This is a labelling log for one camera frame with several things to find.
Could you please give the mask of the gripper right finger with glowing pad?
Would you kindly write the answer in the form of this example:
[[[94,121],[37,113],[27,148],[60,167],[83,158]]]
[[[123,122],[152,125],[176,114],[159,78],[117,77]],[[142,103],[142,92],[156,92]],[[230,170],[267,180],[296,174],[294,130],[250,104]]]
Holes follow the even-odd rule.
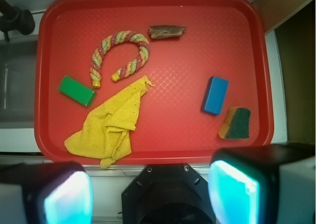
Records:
[[[208,172],[221,224],[313,224],[316,148],[304,143],[221,148]]]

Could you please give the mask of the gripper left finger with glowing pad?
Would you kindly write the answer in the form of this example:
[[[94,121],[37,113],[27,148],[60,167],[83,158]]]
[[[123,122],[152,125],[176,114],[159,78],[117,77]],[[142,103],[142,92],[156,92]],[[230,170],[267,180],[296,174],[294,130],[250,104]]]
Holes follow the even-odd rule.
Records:
[[[90,224],[93,188],[76,162],[2,164],[2,224]]]

